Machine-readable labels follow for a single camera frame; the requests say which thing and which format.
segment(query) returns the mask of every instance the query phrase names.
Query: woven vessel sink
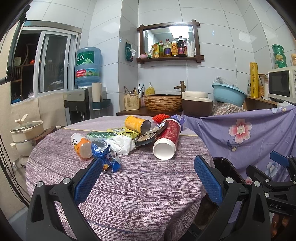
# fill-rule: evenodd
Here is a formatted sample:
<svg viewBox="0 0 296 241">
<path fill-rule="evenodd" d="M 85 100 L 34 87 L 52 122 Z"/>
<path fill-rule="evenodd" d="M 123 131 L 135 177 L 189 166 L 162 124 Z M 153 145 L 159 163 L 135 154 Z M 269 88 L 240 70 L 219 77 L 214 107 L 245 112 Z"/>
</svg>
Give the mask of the woven vessel sink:
<svg viewBox="0 0 296 241">
<path fill-rule="evenodd" d="M 144 95 L 145 106 L 154 112 L 175 112 L 182 109 L 181 95 Z"/>
</svg>

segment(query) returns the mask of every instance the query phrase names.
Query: wooden mirror frame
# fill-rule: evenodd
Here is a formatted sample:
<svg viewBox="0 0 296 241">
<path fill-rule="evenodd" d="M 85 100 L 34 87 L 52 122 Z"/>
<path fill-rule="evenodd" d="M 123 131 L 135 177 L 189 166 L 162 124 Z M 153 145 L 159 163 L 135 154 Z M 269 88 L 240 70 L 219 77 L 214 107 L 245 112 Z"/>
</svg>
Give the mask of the wooden mirror frame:
<svg viewBox="0 0 296 241">
<path fill-rule="evenodd" d="M 143 24 L 137 28 L 137 31 L 140 32 L 140 55 L 144 54 L 144 31 L 157 29 L 157 28 L 166 28 L 171 26 L 192 26 L 193 28 L 193 35 L 194 35 L 194 42 L 195 42 L 195 50 L 196 55 L 194 57 L 163 57 L 163 58 L 147 58 L 147 59 L 140 59 L 137 58 L 137 62 L 140 64 L 144 64 L 145 62 L 152 62 L 152 61 L 165 61 L 165 60 L 193 60 L 197 63 L 201 63 L 202 60 L 205 60 L 205 57 L 200 54 L 200 41 L 198 38 L 198 31 L 197 27 L 200 26 L 200 23 L 197 22 L 195 19 L 192 19 L 191 22 L 171 22 L 171 23 L 159 23 L 153 25 L 144 26 Z"/>
</svg>

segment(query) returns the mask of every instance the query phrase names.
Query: round table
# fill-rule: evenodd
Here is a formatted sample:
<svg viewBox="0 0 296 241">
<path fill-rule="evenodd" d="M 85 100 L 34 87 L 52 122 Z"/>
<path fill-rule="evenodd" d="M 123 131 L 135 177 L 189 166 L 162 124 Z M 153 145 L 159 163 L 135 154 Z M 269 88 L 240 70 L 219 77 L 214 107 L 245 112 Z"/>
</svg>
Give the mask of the round table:
<svg viewBox="0 0 296 241">
<path fill-rule="evenodd" d="M 122 127 L 126 116 L 106 116 L 62 128 L 45 137 L 32 151 L 26 182 L 32 195 L 38 181 L 60 183 L 73 177 L 91 162 L 82 160 L 70 143 L 73 133 Z M 103 241 L 178 241 L 192 224 L 205 190 L 194 171 L 194 158 L 203 155 L 210 166 L 213 159 L 204 142 L 185 129 L 177 151 L 170 160 L 157 159 L 153 144 L 120 156 L 121 168 L 102 172 L 81 212 Z M 59 202 L 56 202 L 66 232 L 74 237 Z"/>
</svg>

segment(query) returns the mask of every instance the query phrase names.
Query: pot handle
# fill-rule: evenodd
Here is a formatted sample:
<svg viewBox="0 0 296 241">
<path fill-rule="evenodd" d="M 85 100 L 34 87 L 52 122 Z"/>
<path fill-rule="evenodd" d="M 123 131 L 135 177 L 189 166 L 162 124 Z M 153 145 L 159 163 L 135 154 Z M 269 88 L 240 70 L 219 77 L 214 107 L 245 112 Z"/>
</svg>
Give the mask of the pot handle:
<svg viewBox="0 0 296 241">
<path fill-rule="evenodd" d="M 25 121 L 25 119 L 27 118 L 28 114 L 25 114 L 21 119 L 19 120 L 15 120 L 15 122 L 19 123 L 20 125 Z"/>
<path fill-rule="evenodd" d="M 31 131 L 32 129 L 33 129 L 33 127 L 30 127 L 30 128 L 28 128 L 28 129 L 23 130 L 22 132 L 23 132 L 23 133 L 27 133 L 27 132 Z"/>
</svg>

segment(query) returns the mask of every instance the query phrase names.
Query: faucet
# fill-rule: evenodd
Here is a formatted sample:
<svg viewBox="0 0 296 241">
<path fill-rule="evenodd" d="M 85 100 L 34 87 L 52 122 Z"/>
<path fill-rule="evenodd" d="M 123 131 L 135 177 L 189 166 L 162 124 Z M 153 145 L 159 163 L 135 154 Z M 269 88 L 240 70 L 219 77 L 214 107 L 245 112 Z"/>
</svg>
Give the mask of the faucet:
<svg viewBox="0 0 296 241">
<path fill-rule="evenodd" d="M 181 89 L 181 95 L 185 91 L 185 88 L 186 88 L 185 81 L 180 81 L 180 85 L 174 87 L 175 90 Z"/>
</svg>

